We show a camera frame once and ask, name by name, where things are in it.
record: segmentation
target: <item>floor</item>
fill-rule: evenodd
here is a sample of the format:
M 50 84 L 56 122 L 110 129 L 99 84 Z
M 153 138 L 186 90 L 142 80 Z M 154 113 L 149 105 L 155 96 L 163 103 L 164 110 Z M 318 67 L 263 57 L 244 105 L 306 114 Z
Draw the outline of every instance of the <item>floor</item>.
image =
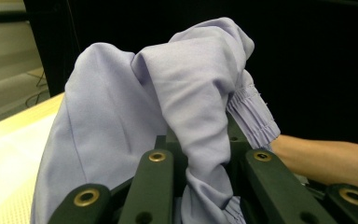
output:
M 0 120 L 48 98 L 29 23 L 0 23 Z

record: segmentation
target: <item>light purple fabric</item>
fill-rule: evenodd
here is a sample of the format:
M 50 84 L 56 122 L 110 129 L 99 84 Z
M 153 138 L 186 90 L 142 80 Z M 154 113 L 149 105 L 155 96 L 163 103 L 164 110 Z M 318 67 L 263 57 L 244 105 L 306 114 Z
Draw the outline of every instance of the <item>light purple fabric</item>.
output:
M 226 109 L 253 148 L 279 129 L 244 69 L 253 41 L 230 19 L 206 21 L 138 54 L 94 44 L 78 58 L 36 182 L 32 223 L 85 183 L 112 189 L 135 173 L 167 124 L 188 156 L 183 223 L 237 223 Z M 227 208 L 241 212 L 237 201 Z

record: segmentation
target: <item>light wood surface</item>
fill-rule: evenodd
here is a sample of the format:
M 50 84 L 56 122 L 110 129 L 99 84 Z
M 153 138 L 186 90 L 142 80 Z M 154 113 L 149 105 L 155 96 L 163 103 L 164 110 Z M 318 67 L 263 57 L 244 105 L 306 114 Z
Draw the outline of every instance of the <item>light wood surface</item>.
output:
M 0 121 L 0 224 L 30 223 L 37 171 L 62 97 Z
M 57 95 L 40 105 L 33 106 L 17 115 L 0 121 L 0 137 L 37 122 L 47 116 L 56 114 L 60 107 L 62 97 L 63 94 Z

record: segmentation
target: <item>human arm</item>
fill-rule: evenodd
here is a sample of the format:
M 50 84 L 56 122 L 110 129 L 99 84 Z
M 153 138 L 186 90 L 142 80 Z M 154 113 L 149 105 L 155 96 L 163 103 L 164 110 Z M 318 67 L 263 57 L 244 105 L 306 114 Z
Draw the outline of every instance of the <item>human arm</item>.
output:
M 347 183 L 358 187 L 358 144 L 281 134 L 271 146 L 296 174 L 325 185 Z

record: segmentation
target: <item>elastic cuff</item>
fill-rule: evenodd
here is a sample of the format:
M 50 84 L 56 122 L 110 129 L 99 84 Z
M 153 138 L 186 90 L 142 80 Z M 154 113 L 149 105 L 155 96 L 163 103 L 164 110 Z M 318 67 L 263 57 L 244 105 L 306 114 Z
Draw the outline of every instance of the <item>elastic cuff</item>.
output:
M 280 130 L 255 86 L 235 91 L 227 111 L 236 120 L 252 148 L 261 148 L 278 137 Z

